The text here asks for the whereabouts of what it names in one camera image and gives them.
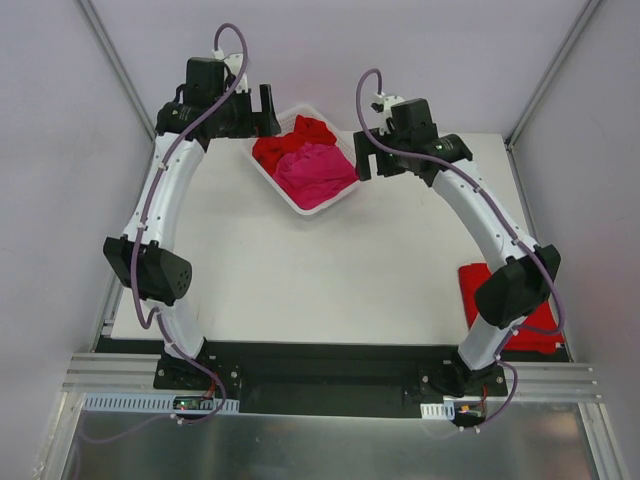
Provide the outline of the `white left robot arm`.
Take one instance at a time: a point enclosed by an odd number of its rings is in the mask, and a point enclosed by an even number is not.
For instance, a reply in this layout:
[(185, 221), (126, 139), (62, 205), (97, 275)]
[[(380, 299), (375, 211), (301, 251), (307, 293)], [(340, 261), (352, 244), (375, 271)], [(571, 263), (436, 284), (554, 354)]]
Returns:
[(103, 254), (132, 295), (142, 329), (160, 329), (164, 350), (156, 388), (220, 390), (209, 363), (207, 341), (186, 299), (193, 267), (175, 251), (176, 233), (188, 187), (212, 140), (271, 137), (280, 133), (271, 88), (259, 87), (261, 108), (253, 111), (241, 53), (193, 57), (186, 80), (158, 111), (151, 172), (134, 212)]

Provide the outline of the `pink t shirt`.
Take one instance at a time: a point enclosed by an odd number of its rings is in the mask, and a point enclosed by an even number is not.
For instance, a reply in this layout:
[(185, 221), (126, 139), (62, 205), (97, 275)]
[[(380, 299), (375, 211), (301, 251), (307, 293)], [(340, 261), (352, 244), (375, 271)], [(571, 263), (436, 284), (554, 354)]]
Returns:
[(358, 180), (354, 166), (337, 146), (309, 143), (285, 155), (273, 179), (302, 210), (318, 207)]

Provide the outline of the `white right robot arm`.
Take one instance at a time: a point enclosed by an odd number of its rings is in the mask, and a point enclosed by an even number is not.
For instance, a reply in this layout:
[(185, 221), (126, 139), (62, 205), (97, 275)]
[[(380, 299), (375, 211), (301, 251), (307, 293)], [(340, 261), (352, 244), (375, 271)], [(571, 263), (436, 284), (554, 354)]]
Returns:
[(508, 339), (552, 293), (561, 256), (524, 233), (494, 198), (473, 154), (457, 134), (442, 136), (424, 99), (378, 93), (371, 104), (378, 127), (353, 136), (356, 173), (391, 177), (409, 172), (454, 211), (482, 253), (489, 278), (476, 290), (477, 314), (451, 359), (428, 376), (453, 397), (481, 388)]

